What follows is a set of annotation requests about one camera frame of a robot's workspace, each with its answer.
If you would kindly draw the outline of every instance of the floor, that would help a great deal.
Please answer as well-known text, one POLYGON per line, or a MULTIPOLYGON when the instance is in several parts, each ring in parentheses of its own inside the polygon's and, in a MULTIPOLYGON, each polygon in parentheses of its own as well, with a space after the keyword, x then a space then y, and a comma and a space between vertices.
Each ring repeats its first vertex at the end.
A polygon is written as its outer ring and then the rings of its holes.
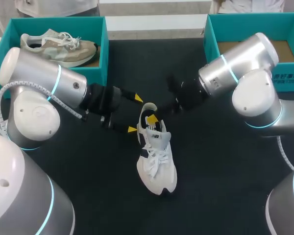
MULTIPOLYGON (((211 0, 196 2, 149 2, 149 3, 108 3, 100 4, 102 16, 145 16, 145 15, 190 15, 207 14, 211 0)), ((0 0, 0 21, 6 27, 10 18, 19 17, 13 0, 0 0)), ((165 39, 201 37, 202 28, 170 30, 110 31, 111 40, 120 39, 165 39)))

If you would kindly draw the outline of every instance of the shoe tongue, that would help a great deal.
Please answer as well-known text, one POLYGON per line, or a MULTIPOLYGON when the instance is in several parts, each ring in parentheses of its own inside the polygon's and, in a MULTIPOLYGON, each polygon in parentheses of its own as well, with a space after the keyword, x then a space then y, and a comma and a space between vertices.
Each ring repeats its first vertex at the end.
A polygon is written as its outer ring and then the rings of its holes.
POLYGON ((164 150, 170 142, 170 132, 160 132, 146 129, 148 140, 153 148, 164 150))
POLYGON ((48 29, 46 33, 44 33, 44 37, 41 40, 41 46, 43 46, 50 38, 58 38, 59 37, 59 33, 52 30, 52 29, 48 29))
POLYGON ((63 43, 63 40, 62 39, 45 37, 45 38, 42 38, 42 40, 41 40, 41 46, 43 46, 49 40, 52 41, 52 42, 56 42, 58 44, 63 43))

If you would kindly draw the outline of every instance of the screw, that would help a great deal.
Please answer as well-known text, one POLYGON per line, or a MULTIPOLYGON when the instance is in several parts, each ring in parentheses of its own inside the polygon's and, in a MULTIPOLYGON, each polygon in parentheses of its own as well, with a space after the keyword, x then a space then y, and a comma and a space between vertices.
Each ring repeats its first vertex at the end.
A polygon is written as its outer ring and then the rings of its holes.
POLYGON ((0 186, 6 188, 10 186, 10 183, 5 179, 0 179, 0 186))
POLYGON ((78 89, 79 88, 79 84, 77 82, 74 82, 73 83, 73 87, 74 87, 74 89, 78 89))

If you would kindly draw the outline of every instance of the beige sneaker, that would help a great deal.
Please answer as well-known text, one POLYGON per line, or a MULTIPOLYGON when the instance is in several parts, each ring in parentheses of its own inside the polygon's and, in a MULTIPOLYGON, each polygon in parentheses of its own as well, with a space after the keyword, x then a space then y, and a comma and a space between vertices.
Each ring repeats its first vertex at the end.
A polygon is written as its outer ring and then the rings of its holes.
POLYGON ((52 29, 41 36, 23 34, 21 48, 67 68, 86 63, 98 50, 96 43, 73 38, 67 32, 58 33, 52 29))

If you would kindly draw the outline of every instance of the white shirt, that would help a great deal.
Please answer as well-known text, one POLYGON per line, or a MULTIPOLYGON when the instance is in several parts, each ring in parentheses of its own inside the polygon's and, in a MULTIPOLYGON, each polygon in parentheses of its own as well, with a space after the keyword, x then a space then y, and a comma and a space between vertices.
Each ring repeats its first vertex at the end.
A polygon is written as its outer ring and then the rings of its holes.
POLYGON ((285 0, 225 0, 219 13, 283 12, 285 0))
POLYGON ((32 17, 70 16, 97 7, 98 0, 14 0, 15 7, 32 17))

